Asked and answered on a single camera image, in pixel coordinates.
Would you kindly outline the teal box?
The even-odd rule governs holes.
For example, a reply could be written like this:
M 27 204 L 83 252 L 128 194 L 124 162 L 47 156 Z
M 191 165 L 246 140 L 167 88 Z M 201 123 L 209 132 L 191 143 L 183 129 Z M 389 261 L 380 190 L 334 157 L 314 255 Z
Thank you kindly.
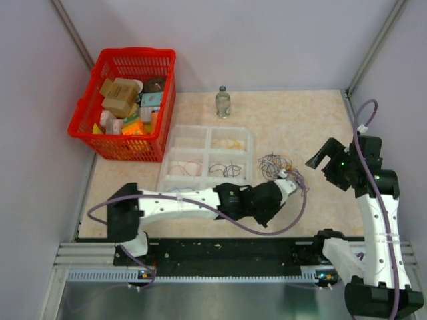
M 141 96 L 141 107 L 159 107 L 163 100 L 163 92 L 144 93 Z

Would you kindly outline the red plastic basket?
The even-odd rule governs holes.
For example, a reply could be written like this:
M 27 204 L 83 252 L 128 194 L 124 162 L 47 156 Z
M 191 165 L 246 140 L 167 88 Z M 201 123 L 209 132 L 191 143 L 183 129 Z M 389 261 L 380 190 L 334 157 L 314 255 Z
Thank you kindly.
M 77 102 L 68 134 L 82 140 L 107 160 L 161 162 L 176 98 L 175 61 L 176 52 L 173 49 L 103 49 L 91 70 L 83 97 Z M 106 79 L 122 77 L 148 81 L 156 76 L 164 76 L 166 84 L 156 126 L 151 135 L 107 135 L 92 132 L 93 126 L 99 124 L 103 100 L 99 90 Z

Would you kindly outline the clear glass bottle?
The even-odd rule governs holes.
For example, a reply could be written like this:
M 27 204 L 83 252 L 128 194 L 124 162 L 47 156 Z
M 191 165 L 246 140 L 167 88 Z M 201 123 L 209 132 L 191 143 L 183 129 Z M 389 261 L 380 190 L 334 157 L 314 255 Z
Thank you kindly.
M 216 94 L 216 113 L 220 119 L 226 119 L 230 115 L 231 97 L 225 86 L 220 86 Z

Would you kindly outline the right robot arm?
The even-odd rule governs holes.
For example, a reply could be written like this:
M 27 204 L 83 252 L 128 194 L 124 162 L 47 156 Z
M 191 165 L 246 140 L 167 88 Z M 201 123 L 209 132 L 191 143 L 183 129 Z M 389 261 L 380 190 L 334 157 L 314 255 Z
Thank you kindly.
M 364 258 L 350 248 L 339 231 L 318 231 L 311 248 L 313 259 L 330 262 L 345 285 L 344 301 L 350 315 L 403 319 L 423 308 L 424 297 L 412 288 L 402 259 L 398 231 L 400 189 L 395 171 L 382 168 L 379 137 L 357 135 L 345 147 L 329 138 L 306 162 L 322 169 L 326 181 L 343 191 L 354 190 L 364 224 Z

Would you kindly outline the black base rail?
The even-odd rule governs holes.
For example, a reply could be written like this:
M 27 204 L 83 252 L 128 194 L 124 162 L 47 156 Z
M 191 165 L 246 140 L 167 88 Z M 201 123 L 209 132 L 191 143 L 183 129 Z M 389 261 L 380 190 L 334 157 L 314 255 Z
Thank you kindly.
M 160 277 L 300 276 L 304 267 L 333 273 L 308 237 L 151 238 L 147 255 L 131 259 L 115 248 L 116 267 L 135 267 L 139 261 L 155 267 Z

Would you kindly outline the orange carton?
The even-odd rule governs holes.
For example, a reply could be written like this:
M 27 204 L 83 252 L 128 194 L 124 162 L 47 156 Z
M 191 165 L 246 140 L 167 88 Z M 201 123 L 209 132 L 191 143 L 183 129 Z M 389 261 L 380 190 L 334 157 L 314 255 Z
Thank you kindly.
M 123 135 L 147 135 L 147 130 L 141 119 L 123 123 L 121 132 Z

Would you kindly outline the brown cardboard box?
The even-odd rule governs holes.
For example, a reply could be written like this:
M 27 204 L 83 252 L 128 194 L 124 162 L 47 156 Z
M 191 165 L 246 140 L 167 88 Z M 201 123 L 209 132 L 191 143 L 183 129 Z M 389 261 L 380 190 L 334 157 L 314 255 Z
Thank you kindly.
M 131 79 L 116 78 L 114 81 L 107 78 L 101 89 L 100 94 L 106 99 L 125 101 L 131 103 L 139 93 L 139 84 Z

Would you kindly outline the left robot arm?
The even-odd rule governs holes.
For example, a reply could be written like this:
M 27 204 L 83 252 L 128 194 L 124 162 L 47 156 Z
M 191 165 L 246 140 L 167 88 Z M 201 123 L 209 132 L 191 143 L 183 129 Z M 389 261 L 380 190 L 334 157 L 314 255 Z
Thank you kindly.
M 161 220 L 203 218 L 239 221 L 251 217 L 263 227 L 280 211 L 296 184 L 288 179 L 261 183 L 255 187 L 222 183 L 204 190 L 184 193 L 142 191 L 127 183 L 109 198 L 107 239 L 121 243 L 137 264 L 151 258 L 143 226 Z

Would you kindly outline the white compartment organizer tray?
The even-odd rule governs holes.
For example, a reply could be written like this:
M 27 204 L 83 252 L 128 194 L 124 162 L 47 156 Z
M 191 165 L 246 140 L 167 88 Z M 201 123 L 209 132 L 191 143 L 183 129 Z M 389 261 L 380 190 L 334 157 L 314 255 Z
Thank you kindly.
M 176 125 L 169 133 L 158 191 L 188 192 L 222 183 L 251 185 L 254 135 L 243 127 Z

